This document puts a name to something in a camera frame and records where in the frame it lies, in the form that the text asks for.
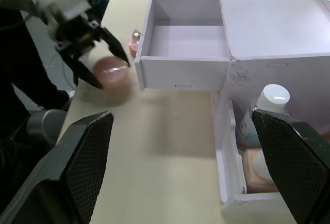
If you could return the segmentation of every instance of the cardboard organizer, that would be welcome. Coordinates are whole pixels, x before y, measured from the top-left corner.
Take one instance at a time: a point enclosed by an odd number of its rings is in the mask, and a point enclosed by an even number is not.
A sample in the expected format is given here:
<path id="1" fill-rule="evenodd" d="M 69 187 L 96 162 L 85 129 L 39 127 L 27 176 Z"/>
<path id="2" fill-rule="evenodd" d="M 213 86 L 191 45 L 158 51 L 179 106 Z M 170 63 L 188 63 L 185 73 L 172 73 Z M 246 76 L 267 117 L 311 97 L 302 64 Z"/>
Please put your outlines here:
<path id="1" fill-rule="evenodd" d="M 141 89 L 213 92 L 224 211 L 289 211 L 280 193 L 246 193 L 235 123 L 275 83 L 292 116 L 330 124 L 329 0 L 151 0 L 135 64 Z"/>

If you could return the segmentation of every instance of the white bottle cap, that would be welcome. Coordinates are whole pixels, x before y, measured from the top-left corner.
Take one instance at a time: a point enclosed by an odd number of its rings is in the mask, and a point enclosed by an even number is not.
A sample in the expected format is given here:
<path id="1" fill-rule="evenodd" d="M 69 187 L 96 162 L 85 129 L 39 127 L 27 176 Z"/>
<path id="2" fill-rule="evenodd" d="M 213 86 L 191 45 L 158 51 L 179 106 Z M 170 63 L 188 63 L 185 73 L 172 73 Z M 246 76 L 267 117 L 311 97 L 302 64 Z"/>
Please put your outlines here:
<path id="1" fill-rule="evenodd" d="M 290 100 L 290 93 L 283 86 L 266 85 L 257 101 L 257 108 L 281 113 Z"/>
<path id="2" fill-rule="evenodd" d="M 266 179 L 269 183 L 273 182 L 272 177 L 269 174 L 268 167 L 266 164 L 265 156 L 263 155 L 263 151 L 260 152 L 253 159 L 253 167 L 256 173 Z"/>

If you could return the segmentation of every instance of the white bottle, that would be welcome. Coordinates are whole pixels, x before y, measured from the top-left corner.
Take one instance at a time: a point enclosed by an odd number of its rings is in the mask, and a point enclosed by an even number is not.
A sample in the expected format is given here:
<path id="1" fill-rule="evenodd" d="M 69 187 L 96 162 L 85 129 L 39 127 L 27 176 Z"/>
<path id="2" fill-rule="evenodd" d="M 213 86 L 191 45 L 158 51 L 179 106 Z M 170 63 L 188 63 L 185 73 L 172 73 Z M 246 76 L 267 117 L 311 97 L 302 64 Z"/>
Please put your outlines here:
<path id="1" fill-rule="evenodd" d="M 252 110 L 263 109 L 275 113 L 284 113 L 284 107 L 290 100 L 290 93 L 283 86 L 270 84 L 264 87 L 260 97 L 256 102 L 252 102 L 246 111 L 237 132 L 237 147 L 241 151 L 247 148 L 261 148 L 257 131 L 251 119 Z"/>

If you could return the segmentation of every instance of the drawer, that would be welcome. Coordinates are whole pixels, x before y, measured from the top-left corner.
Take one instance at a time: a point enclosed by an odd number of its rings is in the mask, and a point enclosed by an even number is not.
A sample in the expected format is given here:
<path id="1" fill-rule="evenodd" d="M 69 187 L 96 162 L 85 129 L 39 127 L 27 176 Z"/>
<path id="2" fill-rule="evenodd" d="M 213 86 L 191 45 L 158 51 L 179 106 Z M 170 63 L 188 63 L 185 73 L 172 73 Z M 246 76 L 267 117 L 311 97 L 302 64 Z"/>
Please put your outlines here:
<path id="1" fill-rule="evenodd" d="M 141 89 L 220 90 L 229 51 L 219 0 L 151 0 L 135 64 Z"/>
<path id="2" fill-rule="evenodd" d="M 222 210 L 231 213 L 290 213 L 280 193 L 246 193 L 242 156 L 236 146 L 232 101 L 219 100 L 214 113 Z"/>

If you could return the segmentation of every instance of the tabletop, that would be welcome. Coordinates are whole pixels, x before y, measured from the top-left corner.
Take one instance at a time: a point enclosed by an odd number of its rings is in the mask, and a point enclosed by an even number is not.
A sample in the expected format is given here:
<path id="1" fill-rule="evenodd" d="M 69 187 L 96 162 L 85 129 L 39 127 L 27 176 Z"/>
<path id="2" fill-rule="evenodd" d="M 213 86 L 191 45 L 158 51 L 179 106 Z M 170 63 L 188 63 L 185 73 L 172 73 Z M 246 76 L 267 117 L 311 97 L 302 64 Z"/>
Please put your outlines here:
<path id="1" fill-rule="evenodd" d="M 126 50 L 133 30 L 143 29 L 148 3 L 110 0 L 102 25 Z M 85 63 L 92 67 L 107 55 L 106 44 L 100 43 Z M 106 172 L 91 223 L 295 223 L 288 215 L 222 213 L 209 93 L 140 91 L 134 66 L 130 77 L 130 91 L 124 92 L 105 92 L 80 82 L 61 131 L 85 116 L 114 113 Z"/>

